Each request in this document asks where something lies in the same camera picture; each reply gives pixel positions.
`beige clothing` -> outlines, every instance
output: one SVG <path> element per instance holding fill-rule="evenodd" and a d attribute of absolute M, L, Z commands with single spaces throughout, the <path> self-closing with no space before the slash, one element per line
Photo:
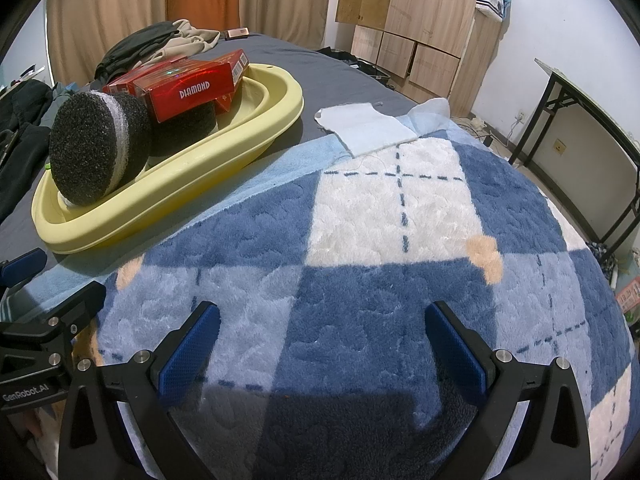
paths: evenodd
<path fill-rule="evenodd" d="M 211 50 L 220 40 L 219 31 L 191 27 L 189 20 L 177 20 L 174 22 L 174 27 L 180 32 L 180 36 L 171 38 L 164 47 L 149 58 L 137 62 L 135 67 L 152 65 L 171 56 L 195 56 Z"/>

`fleece blanket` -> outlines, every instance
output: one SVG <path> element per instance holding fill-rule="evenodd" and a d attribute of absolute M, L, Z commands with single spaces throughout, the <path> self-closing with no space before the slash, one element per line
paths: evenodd
<path fill-rule="evenodd" d="M 534 184 L 454 123 L 419 107 L 399 120 L 420 138 L 355 159 L 334 136 L 292 148 L 172 234 L 107 250 L 111 267 L 70 256 L 7 308 L 50 308 L 100 279 L 106 304 L 76 351 L 110 364 L 213 301 L 219 339 L 172 415 L 217 478 L 407 479 L 430 478 L 475 413 L 425 337 L 425 306 L 444 300 L 492 348 L 569 359 L 603 479 L 638 432 L 640 370 L 596 260 Z"/>

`white wall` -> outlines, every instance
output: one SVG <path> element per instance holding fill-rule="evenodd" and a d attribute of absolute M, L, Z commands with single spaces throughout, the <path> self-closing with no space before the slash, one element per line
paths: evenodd
<path fill-rule="evenodd" d="M 335 11 L 338 9 L 338 0 L 329 0 L 326 13 L 326 27 L 324 28 L 324 41 L 322 46 L 330 46 L 339 50 L 351 51 L 353 33 L 356 29 L 351 23 L 338 23 L 335 21 Z"/>
<path fill-rule="evenodd" d="M 503 31 L 473 113 L 505 136 L 520 111 L 526 124 L 548 82 L 534 62 L 537 57 L 563 72 L 640 139 L 640 46 L 609 0 L 513 0 Z M 514 128 L 513 142 L 523 129 L 524 124 Z M 567 146 L 562 156 L 552 149 L 556 139 Z M 635 167 L 578 107 L 558 112 L 534 160 L 600 235 L 634 194 Z M 623 249 L 633 240 L 634 235 Z"/>
<path fill-rule="evenodd" d="M 45 13 L 46 4 L 45 0 L 42 0 L 27 18 L 2 60 L 2 65 L 0 65 L 0 81 L 2 84 L 8 85 L 28 67 L 35 64 L 36 69 L 41 66 L 45 68 L 36 76 L 36 79 L 44 81 L 51 86 Z"/>

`wooden wardrobe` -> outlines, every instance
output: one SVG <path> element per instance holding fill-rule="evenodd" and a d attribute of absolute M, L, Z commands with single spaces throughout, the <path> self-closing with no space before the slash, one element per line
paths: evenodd
<path fill-rule="evenodd" d="M 337 22 L 357 25 L 351 53 L 392 74 L 416 102 L 447 97 L 466 117 L 478 95 L 501 23 L 476 0 L 338 0 Z"/>

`yellow basin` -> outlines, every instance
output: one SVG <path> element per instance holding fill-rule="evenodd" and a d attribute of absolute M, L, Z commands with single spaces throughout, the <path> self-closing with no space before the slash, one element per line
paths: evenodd
<path fill-rule="evenodd" d="M 251 64 L 218 118 L 220 130 L 185 148 L 91 206 L 68 208 L 50 171 L 31 203 L 38 235 L 52 251 L 77 253 L 121 240 L 179 208 L 255 160 L 302 113 L 302 88 L 281 68 Z"/>

